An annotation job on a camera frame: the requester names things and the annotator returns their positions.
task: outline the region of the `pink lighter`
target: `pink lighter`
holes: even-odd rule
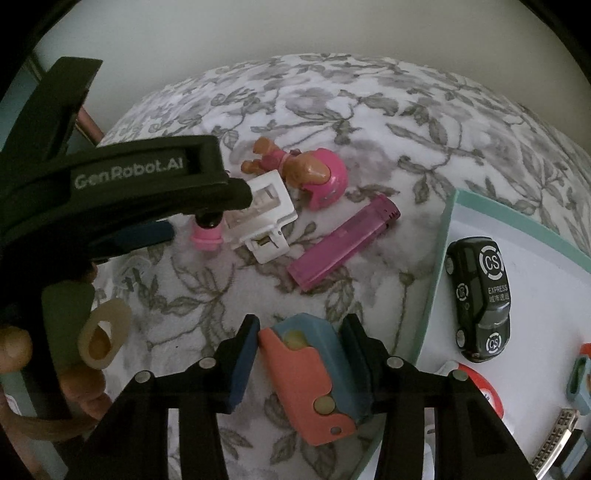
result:
[[[400,211],[394,202],[380,194],[291,263],[287,271],[303,291],[308,291],[398,218]]]

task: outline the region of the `black toy car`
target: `black toy car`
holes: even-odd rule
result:
[[[445,269],[456,296],[456,343],[462,354],[472,362],[496,357],[511,334],[511,294],[499,246],[485,236],[453,242]]]

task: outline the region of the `bed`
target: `bed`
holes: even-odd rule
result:
[[[139,370],[170,374],[210,355],[246,313],[263,327],[299,312],[337,326],[357,313],[390,352],[416,359],[408,339],[417,333],[440,216],[454,188],[508,205],[591,252],[589,155],[526,106],[453,73],[351,54],[239,63],[147,95],[101,144],[199,134],[219,138],[232,176],[254,158],[260,136],[285,150],[329,148],[344,160],[349,188],[320,212],[291,191],[299,218],[284,229],[290,253],[265,265],[244,247],[196,251],[191,219],[180,215],[171,218],[171,244],[103,265],[95,302],[122,297],[134,311],[129,340],[105,371],[113,398]],[[286,266],[378,193],[399,207],[396,227],[303,294]],[[381,419],[311,447],[290,427],[257,359],[244,401],[219,424],[232,479],[346,480]],[[170,478],[177,478],[174,412],[169,429]]]

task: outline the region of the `toy car wheel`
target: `toy car wheel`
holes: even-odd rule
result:
[[[456,332],[456,344],[459,348],[464,348],[466,344],[466,332],[464,332],[463,328],[458,329]]]
[[[453,270],[455,269],[455,265],[453,263],[453,258],[449,255],[445,257],[445,271],[448,275],[453,274]]]

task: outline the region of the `white plastic clip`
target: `white plastic clip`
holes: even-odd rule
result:
[[[296,220],[297,212],[277,170],[249,180],[248,185],[252,204],[224,214],[223,239],[232,249],[246,245],[263,264],[289,251],[281,227]]]

